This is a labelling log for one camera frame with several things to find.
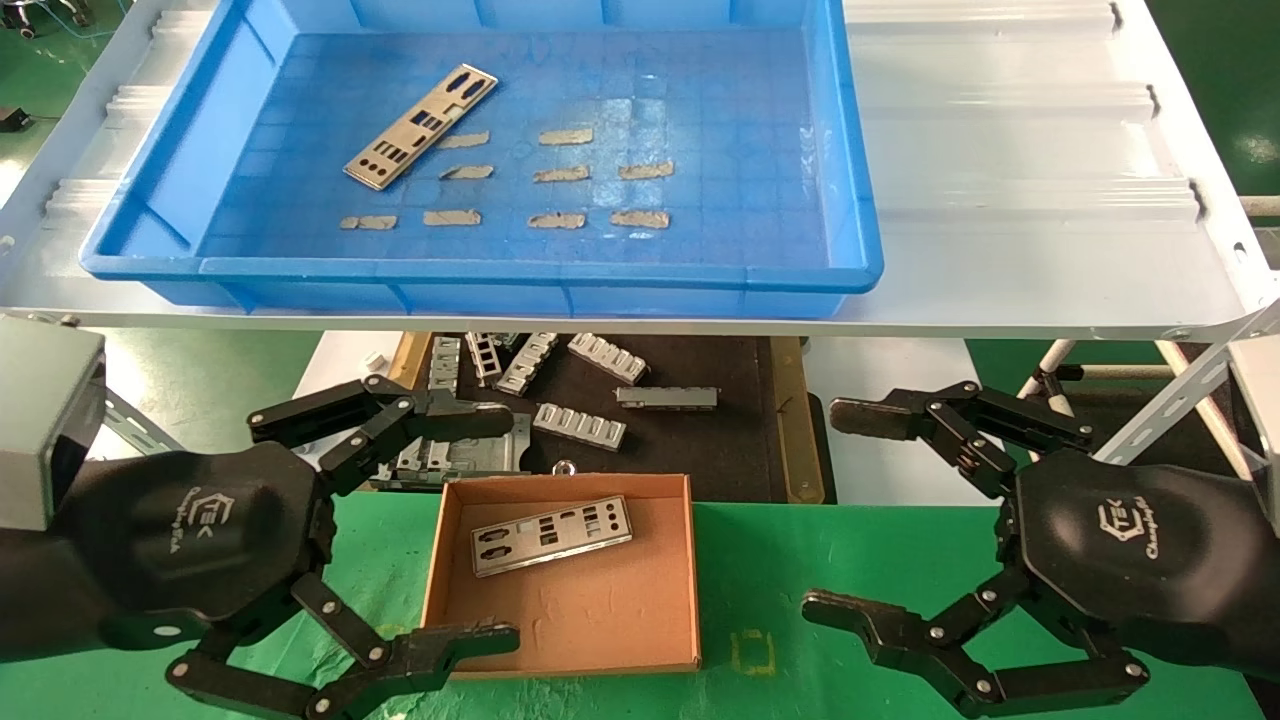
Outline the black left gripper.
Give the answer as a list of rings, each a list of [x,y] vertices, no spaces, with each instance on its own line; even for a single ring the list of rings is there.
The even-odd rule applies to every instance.
[[[316,575],[337,533],[330,495],[355,492],[417,439],[500,437],[515,427],[507,406],[369,375],[251,413],[247,425],[255,443],[279,445],[90,461],[46,530],[4,530],[3,661],[160,650],[221,628],[236,637],[205,635],[166,670],[172,687],[261,719],[365,719],[389,698],[439,691],[465,659],[518,648],[509,623],[385,639]],[[319,475],[289,450],[344,430]],[[352,657],[340,676],[314,688],[228,664],[238,639],[264,639],[298,606]]]

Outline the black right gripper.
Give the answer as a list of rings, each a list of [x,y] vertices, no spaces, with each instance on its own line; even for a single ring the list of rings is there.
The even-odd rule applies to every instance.
[[[1100,462],[1075,452],[1093,448],[1079,421],[973,380],[837,397],[829,423],[849,436],[919,439],[983,496],[1006,498],[1000,557],[1020,571],[993,575],[933,618],[824,589],[801,603],[805,620],[856,635],[876,666],[919,676],[963,717],[1119,705],[1151,679],[1123,647],[1277,679],[1279,541],[1249,482]],[[1015,479],[996,439],[1051,455]],[[966,643],[1016,607],[1084,659],[1000,670],[975,661]]]

